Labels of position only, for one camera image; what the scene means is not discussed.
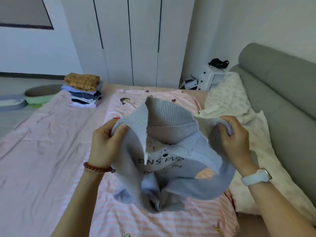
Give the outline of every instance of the headboard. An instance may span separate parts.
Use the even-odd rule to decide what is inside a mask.
[[[316,205],[316,64],[257,43],[230,71],[239,73],[252,108],[263,110],[276,156]]]

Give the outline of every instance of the black bag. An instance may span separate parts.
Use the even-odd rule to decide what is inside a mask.
[[[213,60],[211,60],[211,62],[209,63],[210,66],[213,66],[217,69],[225,69],[229,64],[229,61],[226,60],[226,61],[221,61],[220,59],[218,58],[215,58]]]

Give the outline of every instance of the white wardrobe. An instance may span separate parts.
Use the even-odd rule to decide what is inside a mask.
[[[172,88],[179,85],[194,1],[76,0],[74,8],[62,0],[83,72],[109,83]],[[82,6],[89,12],[85,18]],[[93,34],[78,38],[88,29]]]

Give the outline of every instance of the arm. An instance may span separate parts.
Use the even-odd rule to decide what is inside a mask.
[[[93,132],[88,163],[95,167],[109,167],[127,131],[120,125],[110,138],[117,120],[111,120]],[[51,237],[89,236],[99,184],[104,174],[84,171],[76,190]]]
[[[233,116],[222,116],[232,127],[229,136],[219,126],[222,145],[227,157],[242,176],[254,174],[259,168],[249,153],[249,133]],[[316,236],[316,230],[270,182],[249,186],[250,193],[263,217],[271,237]]]

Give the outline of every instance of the gray knit sweater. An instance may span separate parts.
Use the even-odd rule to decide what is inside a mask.
[[[121,150],[112,164],[119,184],[114,198],[135,204],[148,212],[183,210],[187,197],[210,200],[229,186],[235,168],[221,146],[218,123],[222,119],[203,119],[179,105],[152,97],[119,124],[129,126]],[[211,179],[195,179],[210,168]]]

